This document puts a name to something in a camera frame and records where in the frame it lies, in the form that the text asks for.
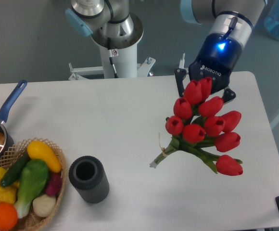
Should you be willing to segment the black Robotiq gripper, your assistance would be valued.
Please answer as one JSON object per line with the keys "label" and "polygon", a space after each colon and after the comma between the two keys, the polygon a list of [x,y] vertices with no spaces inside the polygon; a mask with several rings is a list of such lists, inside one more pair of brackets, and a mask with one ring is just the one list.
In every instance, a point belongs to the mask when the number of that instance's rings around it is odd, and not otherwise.
{"label": "black Robotiq gripper", "polygon": [[[231,72],[242,52],[241,45],[234,39],[223,39],[223,35],[213,33],[206,37],[195,61],[189,65],[190,80],[201,80],[204,77],[212,78],[211,93],[223,90],[224,104],[233,101],[236,93],[227,88]],[[188,72],[185,68],[176,68],[174,75],[179,97],[184,96],[184,79]]]}

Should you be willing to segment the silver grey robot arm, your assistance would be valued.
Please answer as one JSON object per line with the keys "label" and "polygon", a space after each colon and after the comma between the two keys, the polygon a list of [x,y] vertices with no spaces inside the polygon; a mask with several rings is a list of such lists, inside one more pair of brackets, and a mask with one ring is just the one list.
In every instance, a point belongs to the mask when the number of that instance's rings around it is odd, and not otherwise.
{"label": "silver grey robot arm", "polygon": [[[236,94],[229,78],[263,9],[265,0],[183,0],[182,18],[193,24],[212,23],[195,61],[175,70],[180,95],[183,79],[212,78],[212,93],[223,91],[223,100]],[[73,0],[65,12],[70,25],[99,46],[105,78],[148,75],[152,62],[137,64],[137,44],[143,36],[141,20],[129,11],[127,0]]]}

